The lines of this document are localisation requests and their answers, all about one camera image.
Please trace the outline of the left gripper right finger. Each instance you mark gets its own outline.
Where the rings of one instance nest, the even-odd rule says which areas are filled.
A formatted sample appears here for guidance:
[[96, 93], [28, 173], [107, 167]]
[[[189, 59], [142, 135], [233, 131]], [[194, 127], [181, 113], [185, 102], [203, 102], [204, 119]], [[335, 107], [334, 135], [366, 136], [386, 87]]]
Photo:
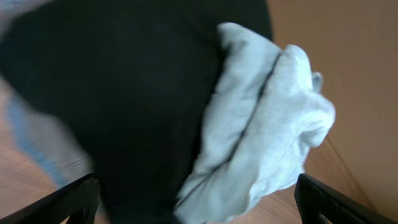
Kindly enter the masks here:
[[303, 224], [397, 224], [307, 174], [299, 175], [294, 197]]

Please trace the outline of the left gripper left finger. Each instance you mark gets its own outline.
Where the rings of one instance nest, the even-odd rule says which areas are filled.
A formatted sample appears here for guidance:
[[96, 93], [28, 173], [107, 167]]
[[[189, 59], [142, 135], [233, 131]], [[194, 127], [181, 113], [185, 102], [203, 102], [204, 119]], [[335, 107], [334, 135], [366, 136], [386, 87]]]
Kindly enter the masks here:
[[94, 224], [100, 183], [87, 174], [29, 206], [1, 218], [1, 224]]

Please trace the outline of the light blue t-shirt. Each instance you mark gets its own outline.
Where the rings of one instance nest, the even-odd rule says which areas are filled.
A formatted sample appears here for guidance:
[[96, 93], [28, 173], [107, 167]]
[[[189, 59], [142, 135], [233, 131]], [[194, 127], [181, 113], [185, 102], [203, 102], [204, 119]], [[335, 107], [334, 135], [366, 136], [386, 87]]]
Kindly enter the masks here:
[[281, 49], [239, 24], [217, 27], [226, 52], [206, 107], [201, 149], [178, 194], [182, 223], [229, 222], [291, 187], [335, 121], [303, 49]]

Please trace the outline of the grey folded garment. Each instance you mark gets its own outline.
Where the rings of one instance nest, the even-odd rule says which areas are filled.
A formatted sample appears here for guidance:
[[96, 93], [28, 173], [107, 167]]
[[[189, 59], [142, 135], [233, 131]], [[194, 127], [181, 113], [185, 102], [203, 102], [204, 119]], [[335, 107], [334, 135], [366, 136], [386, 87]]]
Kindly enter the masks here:
[[55, 164], [67, 184], [92, 173], [91, 158], [59, 119], [28, 106], [23, 106], [22, 110], [34, 146]]

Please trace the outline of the blue folded denim garment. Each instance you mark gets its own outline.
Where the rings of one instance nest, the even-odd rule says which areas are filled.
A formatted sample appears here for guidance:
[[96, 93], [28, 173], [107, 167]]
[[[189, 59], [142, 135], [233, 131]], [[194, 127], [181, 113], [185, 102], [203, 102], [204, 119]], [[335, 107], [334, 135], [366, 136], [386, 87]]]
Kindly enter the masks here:
[[67, 181], [56, 168], [55, 164], [37, 146], [34, 146], [33, 139], [28, 133], [29, 128], [27, 120], [23, 115], [22, 105], [16, 96], [12, 96], [6, 103], [6, 117], [11, 125], [11, 130], [19, 150], [29, 159], [33, 160], [53, 180], [58, 188], [67, 185]]

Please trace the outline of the black folded garment on stack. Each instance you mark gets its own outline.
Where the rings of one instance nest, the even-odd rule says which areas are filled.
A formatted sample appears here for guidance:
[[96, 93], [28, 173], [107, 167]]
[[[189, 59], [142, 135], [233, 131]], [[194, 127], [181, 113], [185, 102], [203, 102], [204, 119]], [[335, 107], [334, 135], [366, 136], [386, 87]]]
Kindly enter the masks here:
[[265, 37], [263, 0], [60, 0], [14, 19], [1, 73], [93, 158], [113, 223], [176, 223], [224, 55], [216, 27]]

